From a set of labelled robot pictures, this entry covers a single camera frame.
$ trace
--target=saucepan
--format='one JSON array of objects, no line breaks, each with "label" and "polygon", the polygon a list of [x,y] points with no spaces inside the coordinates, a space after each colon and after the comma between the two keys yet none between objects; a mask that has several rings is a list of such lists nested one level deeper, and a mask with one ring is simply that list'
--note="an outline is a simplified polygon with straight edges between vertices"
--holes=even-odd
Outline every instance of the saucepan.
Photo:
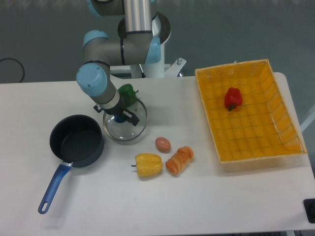
[{"label": "saucepan", "polygon": [[85,167],[102,154],[104,140],[98,123],[85,115],[73,115],[61,120],[50,135],[50,148],[63,162],[57,167],[38,207],[45,214],[63,177],[71,167]]}]

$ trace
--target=orange plastic tray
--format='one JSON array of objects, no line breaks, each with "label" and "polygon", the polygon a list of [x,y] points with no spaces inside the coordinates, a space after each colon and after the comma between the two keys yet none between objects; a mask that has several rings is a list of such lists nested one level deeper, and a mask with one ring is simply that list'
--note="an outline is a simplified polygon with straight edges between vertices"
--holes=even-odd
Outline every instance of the orange plastic tray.
[{"label": "orange plastic tray", "polygon": [[[197,69],[195,76],[220,162],[307,153],[268,60]],[[243,98],[231,112],[224,107],[230,87]]]}]

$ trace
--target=blue pan handle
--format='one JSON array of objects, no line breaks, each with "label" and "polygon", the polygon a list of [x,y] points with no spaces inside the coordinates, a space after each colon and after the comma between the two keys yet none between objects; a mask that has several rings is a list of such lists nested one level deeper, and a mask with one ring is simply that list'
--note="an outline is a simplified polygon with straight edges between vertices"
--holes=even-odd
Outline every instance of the blue pan handle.
[{"label": "blue pan handle", "polygon": [[38,212],[40,214],[45,214],[48,211],[49,206],[50,206],[51,202],[53,201],[54,196],[57,192],[59,184],[61,183],[61,180],[63,179],[65,174],[67,174],[68,171],[71,169],[71,165],[72,165],[72,163],[69,164],[69,163],[63,162],[56,169],[54,176],[51,179],[49,186],[46,190],[46,193],[43,197],[43,200],[41,200],[41,203],[38,207]]}]

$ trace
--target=brown egg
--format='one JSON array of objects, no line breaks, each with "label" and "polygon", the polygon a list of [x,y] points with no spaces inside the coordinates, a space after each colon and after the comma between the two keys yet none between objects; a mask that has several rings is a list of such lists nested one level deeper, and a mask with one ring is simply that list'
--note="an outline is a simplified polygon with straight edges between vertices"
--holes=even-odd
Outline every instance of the brown egg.
[{"label": "brown egg", "polygon": [[164,137],[156,139],[156,146],[161,152],[169,152],[171,150],[171,143]]}]

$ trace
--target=orange toy food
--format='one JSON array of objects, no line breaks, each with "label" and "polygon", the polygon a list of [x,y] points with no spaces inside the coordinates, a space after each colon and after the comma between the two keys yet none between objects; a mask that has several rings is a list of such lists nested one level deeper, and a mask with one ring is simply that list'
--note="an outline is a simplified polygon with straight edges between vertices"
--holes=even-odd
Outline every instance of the orange toy food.
[{"label": "orange toy food", "polygon": [[193,159],[193,150],[184,146],[165,163],[167,170],[173,175],[178,175]]}]

